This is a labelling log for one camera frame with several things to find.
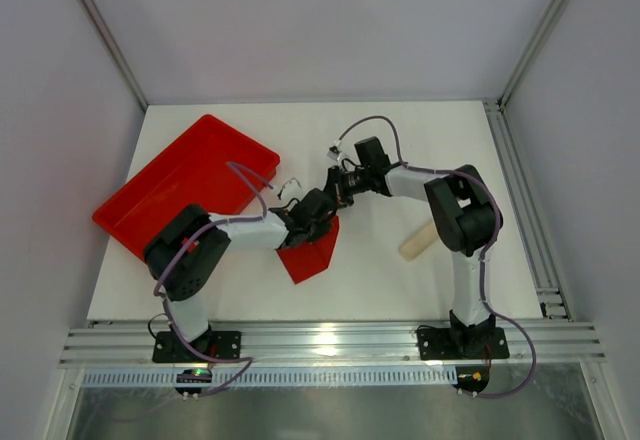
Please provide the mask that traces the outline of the red paper napkin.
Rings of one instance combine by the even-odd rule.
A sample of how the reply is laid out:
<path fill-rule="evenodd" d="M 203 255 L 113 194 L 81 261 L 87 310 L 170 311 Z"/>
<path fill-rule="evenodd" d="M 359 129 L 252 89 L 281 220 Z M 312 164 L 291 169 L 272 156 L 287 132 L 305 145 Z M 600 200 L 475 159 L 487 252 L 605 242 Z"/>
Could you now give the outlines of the red paper napkin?
<path fill-rule="evenodd" d="M 330 221 L 328 233 L 314 243 L 277 250 L 277 255 L 294 284 L 300 284 L 329 267 L 339 231 L 340 219 L 334 217 Z"/>

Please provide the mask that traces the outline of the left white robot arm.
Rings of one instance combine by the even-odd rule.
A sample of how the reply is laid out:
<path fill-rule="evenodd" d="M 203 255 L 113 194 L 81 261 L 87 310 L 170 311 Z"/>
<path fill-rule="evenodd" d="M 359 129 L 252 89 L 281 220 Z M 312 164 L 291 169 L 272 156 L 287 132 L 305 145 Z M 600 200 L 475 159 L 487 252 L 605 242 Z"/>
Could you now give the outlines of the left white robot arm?
<path fill-rule="evenodd" d="M 153 361 L 237 361 L 222 354 L 210 327 L 200 291 L 229 252 L 275 251 L 295 284 L 326 270 L 339 233 L 338 204 L 327 193 L 310 190 L 284 207 L 259 215 L 220 215 L 200 205 L 185 207 L 145 247 L 144 262 L 156 280 L 170 330 L 156 337 Z"/>

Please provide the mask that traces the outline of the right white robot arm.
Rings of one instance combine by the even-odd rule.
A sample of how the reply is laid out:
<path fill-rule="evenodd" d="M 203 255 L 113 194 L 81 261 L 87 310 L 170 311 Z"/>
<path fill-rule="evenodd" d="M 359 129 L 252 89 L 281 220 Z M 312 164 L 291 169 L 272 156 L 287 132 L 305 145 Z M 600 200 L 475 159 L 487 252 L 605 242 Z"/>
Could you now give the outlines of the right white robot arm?
<path fill-rule="evenodd" d="M 484 305 L 487 270 L 483 261 L 502 227 L 502 216 L 475 167 L 435 171 L 392 163 L 376 137 L 356 143 L 355 149 L 359 162 L 352 170 L 346 167 L 350 160 L 338 145 L 329 149 L 328 156 L 337 165 L 328 170 L 325 192 L 341 208 L 352 205 L 356 194 L 369 191 L 424 201 L 439 240 L 452 254 L 454 300 L 449 325 L 416 329 L 420 358 L 508 358 L 504 330 Z"/>

